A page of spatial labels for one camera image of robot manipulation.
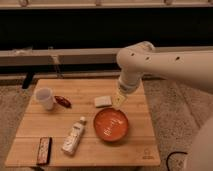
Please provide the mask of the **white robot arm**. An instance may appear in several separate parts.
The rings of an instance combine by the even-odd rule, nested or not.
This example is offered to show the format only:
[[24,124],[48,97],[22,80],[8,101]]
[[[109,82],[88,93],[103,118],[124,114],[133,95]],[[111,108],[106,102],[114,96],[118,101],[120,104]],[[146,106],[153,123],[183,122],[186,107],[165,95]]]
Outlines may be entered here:
[[[152,43],[143,41],[120,49],[116,61],[121,68],[118,89],[122,94],[133,93],[144,73],[213,94],[213,50],[156,52]],[[213,116],[192,142],[183,171],[213,171]]]

